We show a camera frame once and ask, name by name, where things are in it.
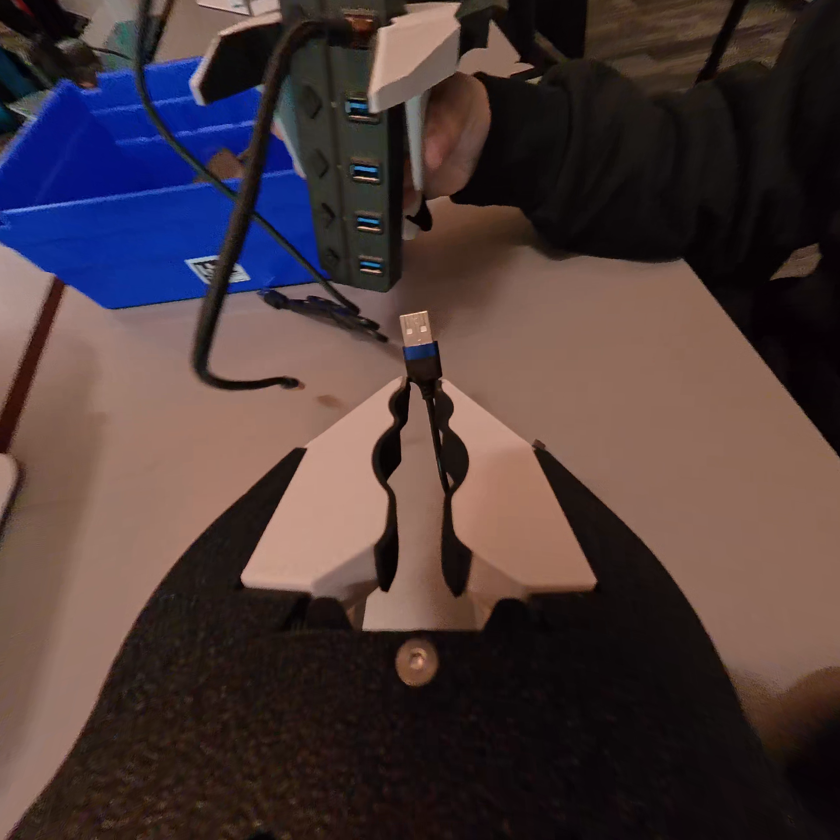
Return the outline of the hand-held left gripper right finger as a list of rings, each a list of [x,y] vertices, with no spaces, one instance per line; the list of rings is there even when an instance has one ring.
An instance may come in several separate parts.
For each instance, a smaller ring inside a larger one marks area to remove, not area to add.
[[[448,380],[436,408],[451,479],[442,570],[477,626],[501,601],[593,592],[595,574],[535,448]]]

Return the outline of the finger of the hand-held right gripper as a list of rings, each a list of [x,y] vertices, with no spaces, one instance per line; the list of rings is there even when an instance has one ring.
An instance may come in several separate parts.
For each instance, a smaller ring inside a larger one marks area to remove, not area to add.
[[[209,106],[260,86],[283,33],[281,12],[250,17],[220,31],[189,80],[196,104]]]
[[[367,88],[371,113],[404,104],[451,76],[459,62],[454,12],[412,12],[394,18],[374,37]]]

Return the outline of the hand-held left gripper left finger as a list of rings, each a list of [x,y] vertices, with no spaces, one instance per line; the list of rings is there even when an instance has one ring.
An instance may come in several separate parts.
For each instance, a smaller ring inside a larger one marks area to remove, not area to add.
[[[368,597],[396,576],[399,537],[389,480],[402,463],[411,386],[381,388],[298,451],[277,508],[242,574],[257,592],[332,599],[362,629]]]

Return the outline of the dark multi-port usb hub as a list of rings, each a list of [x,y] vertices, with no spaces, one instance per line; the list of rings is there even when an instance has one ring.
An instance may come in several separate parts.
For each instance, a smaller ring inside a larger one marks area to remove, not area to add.
[[[318,260],[332,282],[387,292],[403,274],[405,109],[375,112],[368,90],[376,12],[332,10],[350,35],[313,37],[291,60],[283,129],[308,184]]]

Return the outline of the black usb cable blue-ringed plug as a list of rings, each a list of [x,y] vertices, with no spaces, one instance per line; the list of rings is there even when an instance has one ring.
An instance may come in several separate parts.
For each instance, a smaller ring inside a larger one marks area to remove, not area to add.
[[[445,467],[443,434],[440,430],[437,408],[438,393],[443,380],[438,342],[434,338],[427,310],[401,315],[400,326],[407,378],[418,388],[426,406],[437,475],[444,497],[448,498],[451,485]]]

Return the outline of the person's right forearm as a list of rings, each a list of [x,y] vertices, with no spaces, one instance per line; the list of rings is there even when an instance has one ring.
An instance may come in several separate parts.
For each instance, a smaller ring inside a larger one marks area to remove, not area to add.
[[[801,12],[772,67],[676,94],[589,59],[479,80],[489,132],[454,203],[515,207],[579,255],[683,259],[709,287],[759,284],[815,244],[838,278],[838,1]]]

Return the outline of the person's right hand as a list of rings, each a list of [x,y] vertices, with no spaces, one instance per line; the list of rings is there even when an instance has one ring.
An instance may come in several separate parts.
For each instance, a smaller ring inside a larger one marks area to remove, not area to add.
[[[490,130],[483,83],[456,72],[430,92],[423,128],[423,196],[452,196],[475,173]]]

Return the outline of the blue plastic bin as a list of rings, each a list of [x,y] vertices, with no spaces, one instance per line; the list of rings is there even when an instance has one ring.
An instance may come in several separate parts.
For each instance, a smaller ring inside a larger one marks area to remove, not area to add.
[[[145,78],[165,124],[209,169],[219,151],[245,151],[259,92],[199,106],[189,87],[199,63],[193,57],[147,66]],[[2,244],[103,308],[201,298],[234,203],[195,178],[149,120],[131,69],[101,74],[92,90],[62,81],[3,153]],[[258,210],[326,275],[307,185],[273,137]],[[311,279],[252,224],[229,290]]]

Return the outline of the black furniture leg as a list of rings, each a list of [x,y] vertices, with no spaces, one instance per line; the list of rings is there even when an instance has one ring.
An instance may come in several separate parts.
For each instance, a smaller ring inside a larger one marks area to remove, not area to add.
[[[696,76],[695,86],[708,81],[717,75],[721,60],[730,45],[732,37],[734,36],[734,33],[736,32],[748,5],[749,1],[731,2],[727,15],[724,18],[717,36],[710,48],[709,55]]]

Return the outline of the person's dark torso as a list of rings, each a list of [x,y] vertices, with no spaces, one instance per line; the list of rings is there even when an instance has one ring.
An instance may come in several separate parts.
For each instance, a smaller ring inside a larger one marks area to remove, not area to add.
[[[838,238],[822,241],[820,259],[808,275],[758,285],[727,279],[707,288],[838,454]]]

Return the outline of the black chair frame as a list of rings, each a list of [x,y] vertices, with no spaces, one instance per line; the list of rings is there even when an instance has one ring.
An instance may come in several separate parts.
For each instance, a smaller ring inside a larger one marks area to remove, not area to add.
[[[585,55],[587,1],[508,1],[506,33],[520,58],[533,64],[548,42],[567,59]]]

